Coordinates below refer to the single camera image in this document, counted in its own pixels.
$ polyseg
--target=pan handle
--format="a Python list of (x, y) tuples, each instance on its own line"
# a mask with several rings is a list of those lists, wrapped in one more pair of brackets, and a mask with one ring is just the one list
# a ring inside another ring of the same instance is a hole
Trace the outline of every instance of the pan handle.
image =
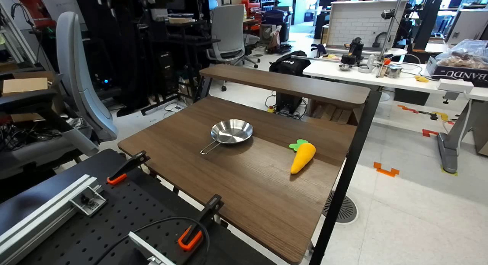
[(205, 147), (205, 148), (203, 148), (202, 150), (200, 150), (200, 154), (208, 154), (208, 153), (209, 153), (211, 150), (215, 149), (215, 147), (217, 147), (217, 146), (218, 146), (218, 145), (220, 145), (220, 143), (221, 143), (221, 142), (219, 142), (217, 145), (213, 146), (213, 147), (212, 147), (212, 148), (211, 148), (209, 151), (204, 152), (204, 150), (205, 150), (206, 148), (210, 147), (210, 145), (212, 145), (212, 144), (213, 144), (213, 143), (215, 143), (215, 142), (216, 142), (216, 140), (213, 140), (213, 142), (212, 142), (212, 143), (210, 143), (209, 145), (206, 145), (206, 147)]

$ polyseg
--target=floor drain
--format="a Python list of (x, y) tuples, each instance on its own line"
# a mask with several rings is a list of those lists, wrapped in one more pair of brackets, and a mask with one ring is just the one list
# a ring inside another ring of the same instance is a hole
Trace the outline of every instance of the floor drain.
[[(329, 197), (327, 197), (326, 205), (324, 206), (324, 210), (322, 214), (324, 216), (327, 215), (329, 211), (329, 206), (331, 205), (332, 196), (334, 195), (335, 191), (331, 191)], [(342, 206), (340, 207), (339, 214), (337, 216), (336, 222), (337, 223), (350, 223), (358, 216), (358, 210), (356, 208), (356, 204), (347, 196), (345, 196), (344, 201), (342, 201)]]

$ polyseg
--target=white brick backdrop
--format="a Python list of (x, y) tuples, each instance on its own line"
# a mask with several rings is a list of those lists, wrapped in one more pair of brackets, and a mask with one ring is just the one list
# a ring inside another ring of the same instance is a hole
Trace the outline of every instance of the white brick backdrop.
[[(401, 19), (405, 4), (406, 0), (401, 3), (396, 14), (398, 21)], [(396, 1), (393, 0), (333, 2), (327, 44), (343, 46), (351, 43), (352, 39), (361, 37), (365, 48), (372, 47), (376, 36), (381, 32), (387, 32), (390, 23), (390, 20), (381, 18), (381, 13), (395, 6)], [(397, 29), (398, 23), (395, 22), (387, 48), (392, 47)]]

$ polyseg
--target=plush carrot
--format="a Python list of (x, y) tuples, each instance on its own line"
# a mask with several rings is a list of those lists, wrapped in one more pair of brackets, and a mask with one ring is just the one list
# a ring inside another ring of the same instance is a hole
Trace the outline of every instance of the plush carrot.
[(296, 144), (291, 144), (290, 148), (294, 149), (297, 153), (295, 154), (295, 159), (291, 165), (291, 174), (298, 173), (307, 163), (312, 160), (315, 155), (315, 146), (308, 143), (306, 140), (299, 139)]

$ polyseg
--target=stainless steel frying pan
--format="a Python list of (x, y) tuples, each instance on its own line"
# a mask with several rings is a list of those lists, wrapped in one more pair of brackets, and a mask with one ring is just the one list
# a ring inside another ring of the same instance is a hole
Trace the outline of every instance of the stainless steel frying pan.
[[(210, 136), (212, 136), (214, 141), (209, 145), (206, 145), (206, 147), (200, 151), (200, 154), (208, 154), (221, 143), (230, 145), (243, 142), (251, 137), (253, 131), (252, 125), (244, 120), (230, 119), (221, 121), (215, 124), (210, 131)], [(218, 142), (218, 144), (213, 146), (207, 152), (204, 152), (206, 148), (209, 148), (215, 142)]]

